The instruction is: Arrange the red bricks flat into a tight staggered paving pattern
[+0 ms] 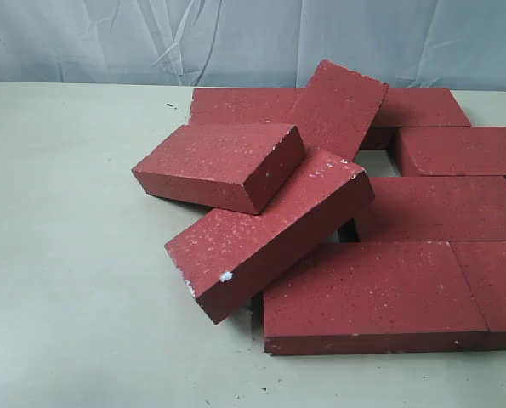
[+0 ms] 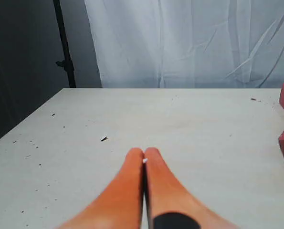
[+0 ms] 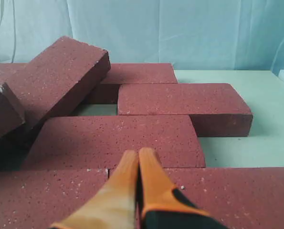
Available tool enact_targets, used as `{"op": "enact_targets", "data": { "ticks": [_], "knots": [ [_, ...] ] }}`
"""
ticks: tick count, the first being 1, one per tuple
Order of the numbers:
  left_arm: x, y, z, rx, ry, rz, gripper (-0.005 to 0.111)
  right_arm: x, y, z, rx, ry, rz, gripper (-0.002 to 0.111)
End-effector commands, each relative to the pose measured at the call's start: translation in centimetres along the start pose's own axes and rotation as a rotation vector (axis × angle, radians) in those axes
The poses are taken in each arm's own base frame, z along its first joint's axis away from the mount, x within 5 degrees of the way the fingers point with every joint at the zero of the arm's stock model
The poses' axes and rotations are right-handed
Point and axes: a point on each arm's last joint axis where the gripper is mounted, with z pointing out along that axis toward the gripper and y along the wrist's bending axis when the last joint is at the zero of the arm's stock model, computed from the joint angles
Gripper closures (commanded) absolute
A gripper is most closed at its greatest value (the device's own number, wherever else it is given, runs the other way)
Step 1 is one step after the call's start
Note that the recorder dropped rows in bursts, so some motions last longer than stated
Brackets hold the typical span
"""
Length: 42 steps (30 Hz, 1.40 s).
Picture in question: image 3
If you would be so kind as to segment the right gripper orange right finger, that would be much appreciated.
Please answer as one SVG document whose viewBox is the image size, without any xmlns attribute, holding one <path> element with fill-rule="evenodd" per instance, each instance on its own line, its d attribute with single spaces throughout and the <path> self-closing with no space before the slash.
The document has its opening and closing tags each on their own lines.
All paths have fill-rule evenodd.
<svg viewBox="0 0 284 229">
<path fill-rule="evenodd" d="M 155 150 L 139 151 L 143 190 L 143 229 L 224 229 L 225 225 L 192 203 L 165 173 Z"/>
</svg>

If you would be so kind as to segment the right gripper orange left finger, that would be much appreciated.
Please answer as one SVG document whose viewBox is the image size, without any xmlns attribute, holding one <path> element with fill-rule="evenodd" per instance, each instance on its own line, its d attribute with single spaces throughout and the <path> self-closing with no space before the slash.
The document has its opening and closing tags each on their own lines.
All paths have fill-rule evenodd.
<svg viewBox="0 0 284 229">
<path fill-rule="evenodd" d="M 138 156 L 126 150 L 111 177 L 73 214 L 51 229 L 133 229 L 136 221 Z"/>
</svg>

